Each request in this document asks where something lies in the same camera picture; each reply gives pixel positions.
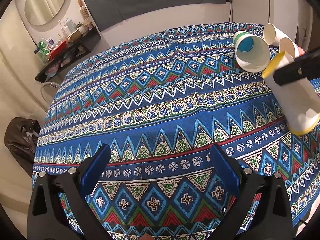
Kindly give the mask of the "white cup yellow rim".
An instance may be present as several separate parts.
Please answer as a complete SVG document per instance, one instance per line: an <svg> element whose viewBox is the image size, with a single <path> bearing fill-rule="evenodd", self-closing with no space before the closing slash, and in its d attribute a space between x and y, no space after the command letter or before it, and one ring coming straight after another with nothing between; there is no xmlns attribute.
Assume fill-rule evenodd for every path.
<svg viewBox="0 0 320 240"><path fill-rule="evenodd" d="M274 73L293 63L287 52L278 53L264 69L262 77L271 89L295 135L309 133L319 122L319 97L309 80L303 78L286 85L275 82Z"/></svg>

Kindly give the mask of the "white cup orange band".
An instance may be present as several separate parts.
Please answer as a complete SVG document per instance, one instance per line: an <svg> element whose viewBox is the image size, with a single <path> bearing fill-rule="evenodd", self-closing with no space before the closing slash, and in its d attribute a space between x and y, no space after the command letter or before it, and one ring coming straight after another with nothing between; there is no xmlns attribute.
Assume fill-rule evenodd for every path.
<svg viewBox="0 0 320 240"><path fill-rule="evenodd" d="M305 51L296 45L290 38L284 37L279 43L279 52L287 52L293 58L298 58L305 54Z"/></svg>

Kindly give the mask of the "white cup pink hearts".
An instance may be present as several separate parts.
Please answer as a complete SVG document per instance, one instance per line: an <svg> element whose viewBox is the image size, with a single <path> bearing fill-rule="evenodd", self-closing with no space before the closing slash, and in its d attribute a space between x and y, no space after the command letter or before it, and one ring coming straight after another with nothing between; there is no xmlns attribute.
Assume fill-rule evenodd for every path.
<svg viewBox="0 0 320 240"><path fill-rule="evenodd" d="M268 45L279 46L281 39L289 38L284 32L268 23L263 29L263 39Z"/></svg>

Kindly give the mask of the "white cup green band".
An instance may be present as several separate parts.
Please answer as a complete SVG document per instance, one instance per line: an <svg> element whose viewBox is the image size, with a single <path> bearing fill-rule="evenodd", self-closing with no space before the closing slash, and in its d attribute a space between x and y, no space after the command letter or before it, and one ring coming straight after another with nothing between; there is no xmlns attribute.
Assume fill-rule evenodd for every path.
<svg viewBox="0 0 320 240"><path fill-rule="evenodd" d="M270 49L265 40L246 31L238 31L233 36L235 59L246 72L262 72L270 61Z"/></svg>

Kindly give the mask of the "brown leather bag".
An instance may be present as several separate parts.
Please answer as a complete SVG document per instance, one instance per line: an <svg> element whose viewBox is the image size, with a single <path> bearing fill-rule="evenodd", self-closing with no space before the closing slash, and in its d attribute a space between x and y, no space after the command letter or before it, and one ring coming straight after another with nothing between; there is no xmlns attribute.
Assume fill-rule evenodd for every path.
<svg viewBox="0 0 320 240"><path fill-rule="evenodd" d="M37 139L40 132L37 120L15 117L8 124L4 144L21 168L32 177Z"/></svg>

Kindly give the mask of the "clear acrylic chair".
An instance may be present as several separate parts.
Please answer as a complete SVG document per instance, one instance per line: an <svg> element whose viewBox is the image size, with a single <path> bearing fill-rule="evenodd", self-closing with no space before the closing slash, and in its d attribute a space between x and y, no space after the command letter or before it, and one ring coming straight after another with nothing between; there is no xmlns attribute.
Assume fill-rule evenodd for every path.
<svg viewBox="0 0 320 240"><path fill-rule="evenodd" d="M54 96L56 95L60 85L58 83L47 81L42 84L40 88L40 93L43 100L50 105L54 100Z"/></svg>

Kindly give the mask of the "blue patterned tablecloth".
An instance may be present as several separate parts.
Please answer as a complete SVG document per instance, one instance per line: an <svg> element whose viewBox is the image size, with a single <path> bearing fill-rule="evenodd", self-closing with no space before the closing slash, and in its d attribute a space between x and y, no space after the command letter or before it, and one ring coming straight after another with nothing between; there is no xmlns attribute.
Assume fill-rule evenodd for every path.
<svg viewBox="0 0 320 240"><path fill-rule="evenodd" d="M297 224L319 196L319 127L292 134L261 75L237 64L234 34L263 29L173 28L78 64L49 107L32 178L65 173L108 144L86 202L114 239L206 239L234 201L210 161L217 143L242 167L280 173Z"/></svg>

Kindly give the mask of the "green bottle on shelf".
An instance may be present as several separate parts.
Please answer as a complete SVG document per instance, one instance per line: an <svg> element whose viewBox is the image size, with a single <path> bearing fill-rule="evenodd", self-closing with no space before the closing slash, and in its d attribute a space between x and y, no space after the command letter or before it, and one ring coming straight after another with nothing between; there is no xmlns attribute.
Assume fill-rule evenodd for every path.
<svg viewBox="0 0 320 240"><path fill-rule="evenodd" d="M43 63L49 62L47 57L47 55L49 54L49 50L47 49L47 45L44 42L38 42L37 48L34 50L34 54L37 55Z"/></svg>

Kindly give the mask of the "small potted plant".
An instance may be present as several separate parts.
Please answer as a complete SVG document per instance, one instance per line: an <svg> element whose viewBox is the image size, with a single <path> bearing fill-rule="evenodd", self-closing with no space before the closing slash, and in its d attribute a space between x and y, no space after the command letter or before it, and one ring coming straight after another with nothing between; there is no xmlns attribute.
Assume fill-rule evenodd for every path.
<svg viewBox="0 0 320 240"><path fill-rule="evenodd" d="M76 28L80 31L81 34L84 34L86 32L86 27L80 22L76 25Z"/></svg>

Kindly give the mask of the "black wall shelf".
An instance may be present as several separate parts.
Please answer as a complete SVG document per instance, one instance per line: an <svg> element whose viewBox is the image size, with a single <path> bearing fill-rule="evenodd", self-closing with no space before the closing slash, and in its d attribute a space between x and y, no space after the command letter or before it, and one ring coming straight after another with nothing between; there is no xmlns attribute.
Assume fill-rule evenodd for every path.
<svg viewBox="0 0 320 240"><path fill-rule="evenodd" d="M34 80L45 83L55 75L74 65L80 59L90 54L97 46L101 36L96 27L85 32L75 42L69 43L66 48L51 59L35 76Z"/></svg>

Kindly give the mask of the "oval wall mirror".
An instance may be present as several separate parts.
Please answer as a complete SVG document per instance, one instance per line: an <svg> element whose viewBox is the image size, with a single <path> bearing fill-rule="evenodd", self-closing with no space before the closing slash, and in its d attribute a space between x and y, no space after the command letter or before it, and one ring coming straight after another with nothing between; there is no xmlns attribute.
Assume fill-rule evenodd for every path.
<svg viewBox="0 0 320 240"><path fill-rule="evenodd" d="M24 13L27 21L41 26L51 21L60 11L65 0L25 0Z"/></svg>

